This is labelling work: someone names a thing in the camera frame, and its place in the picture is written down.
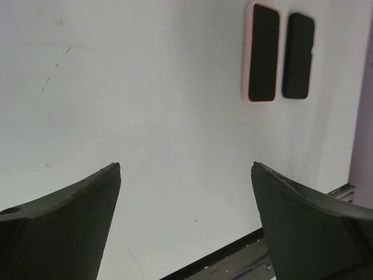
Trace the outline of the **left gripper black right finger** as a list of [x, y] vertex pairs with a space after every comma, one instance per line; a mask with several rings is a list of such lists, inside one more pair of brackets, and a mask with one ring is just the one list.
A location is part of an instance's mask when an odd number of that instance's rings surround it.
[[255, 162], [251, 180], [277, 279], [372, 279], [372, 210]]

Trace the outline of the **pink phone case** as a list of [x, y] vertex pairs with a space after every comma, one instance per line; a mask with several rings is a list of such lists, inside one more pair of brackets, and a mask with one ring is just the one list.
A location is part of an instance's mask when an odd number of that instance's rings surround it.
[[245, 10], [245, 26], [244, 26], [244, 45], [243, 45], [243, 60], [242, 60], [242, 78], [241, 78], [241, 97], [243, 100], [249, 103], [263, 103], [263, 102], [252, 102], [248, 97], [248, 89], [249, 89], [249, 74], [250, 74], [250, 66], [251, 66], [251, 47], [252, 47], [252, 29], [253, 29], [253, 12], [254, 12], [254, 5], [260, 4], [263, 6], [267, 6], [268, 8], [274, 9], [278, 11], [276, 8], [269, 6], [266, 3], [254, 1], [249, 3]]

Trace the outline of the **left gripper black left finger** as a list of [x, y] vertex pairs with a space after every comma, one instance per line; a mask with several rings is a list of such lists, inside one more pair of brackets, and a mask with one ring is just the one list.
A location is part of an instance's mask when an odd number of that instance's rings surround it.
[[96, 279], [120, 188], [112, 163], [1, 211], [1, 279]]

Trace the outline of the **black phone case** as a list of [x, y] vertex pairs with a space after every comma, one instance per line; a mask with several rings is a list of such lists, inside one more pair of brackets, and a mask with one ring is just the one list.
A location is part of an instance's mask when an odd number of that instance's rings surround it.
[[299, 12], [288, 16], [282, 94], [288, 99], [306, 99], [314, 46], [315, 22]]

